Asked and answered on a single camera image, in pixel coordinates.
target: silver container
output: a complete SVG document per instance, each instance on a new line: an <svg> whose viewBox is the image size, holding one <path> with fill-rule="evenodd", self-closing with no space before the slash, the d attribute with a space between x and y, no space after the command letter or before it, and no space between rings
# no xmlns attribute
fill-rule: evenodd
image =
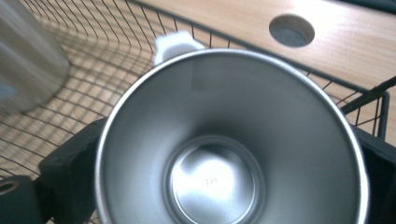
<svg viewBox="0 0 396 224"><path fill-rule="evenodd" d="M368 182L342 113L261 54L207 49L139 79L95 167L104 223L364 223Z"/></svg>

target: round hole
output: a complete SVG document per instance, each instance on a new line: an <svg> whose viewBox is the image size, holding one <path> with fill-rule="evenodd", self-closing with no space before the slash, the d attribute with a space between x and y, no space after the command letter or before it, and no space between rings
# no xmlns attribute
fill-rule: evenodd
<svg viewBox="0 0 396 224"><path fill-rule="evenodd" d="M305 19L295 15L281 15L270 23L270 34L279 43L299 48L314 40L314 27Z"/></svg>
<svg viewBox="0 0 396 224"><path fill-rule="evenodd" d="M6 183L0 184L0 195L7 194L14 190L18 186L17 181L8 181Z"/></svg>

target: stainless steel cup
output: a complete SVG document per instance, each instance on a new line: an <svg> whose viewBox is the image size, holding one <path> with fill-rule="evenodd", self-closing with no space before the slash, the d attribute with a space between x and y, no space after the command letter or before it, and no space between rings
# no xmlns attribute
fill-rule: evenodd
<svg viewBox="0 0 396 224"><path fill-rule="evenodd" d="M342 113L277 59L206 49L139 79L96 167L104 223L364 223L368 182Z"/></svg>

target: black wire rack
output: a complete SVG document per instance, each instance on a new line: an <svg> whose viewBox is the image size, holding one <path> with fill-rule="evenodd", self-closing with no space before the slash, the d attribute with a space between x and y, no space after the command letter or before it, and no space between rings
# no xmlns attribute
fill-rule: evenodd
<svg viewBox="0 0 396 224"><path fill-rule="evenodd" d="M280 58L314 80L343 107L367 90L266 49L135 1L21 0L63 46L68 79L45 105L18 115L0 114L0 179L39 176L38 163L92 121L107 117L121 96L153 67L156 37L178 30L208 48L247 49ZM385 138L386 93L346 114L349 122ZM93 218L91 223L99 223Z"/></svg>

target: metal bowl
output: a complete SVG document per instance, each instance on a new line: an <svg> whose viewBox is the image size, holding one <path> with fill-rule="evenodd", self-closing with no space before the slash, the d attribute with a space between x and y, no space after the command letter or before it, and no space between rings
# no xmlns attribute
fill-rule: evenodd
<svg viewBox="0 0 396 224"><path fill-rule="evenodd" d="M368 183L341 112L287 64L184 54L122 97L98 150L104 223L363 223Z"/></svg>

